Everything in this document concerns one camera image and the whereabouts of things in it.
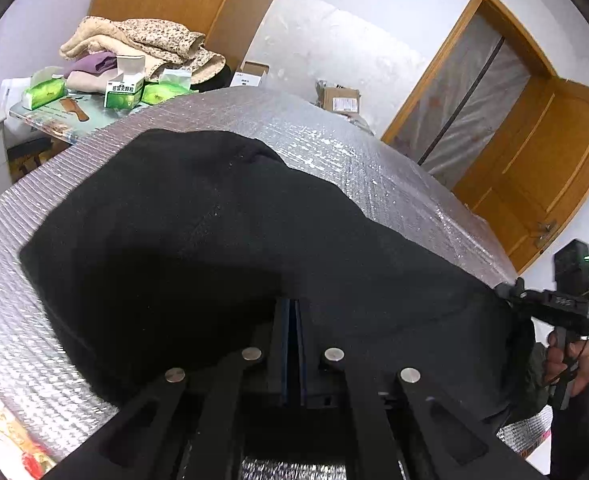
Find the person's right hand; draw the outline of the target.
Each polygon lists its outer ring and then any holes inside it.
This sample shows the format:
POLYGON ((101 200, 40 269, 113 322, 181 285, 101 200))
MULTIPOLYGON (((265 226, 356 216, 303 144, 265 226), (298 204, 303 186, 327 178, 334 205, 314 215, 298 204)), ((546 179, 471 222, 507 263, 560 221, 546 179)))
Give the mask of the person's right hand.
POLYGON ((553 330, 547 339, 544 382, 555 384, 567 369, 567 364, 577 364, 579 368, 571 389, 571 397, 574 398, 589 385, 589 340, 570 342, 563 350, 557 339, 557 332, 553 330))

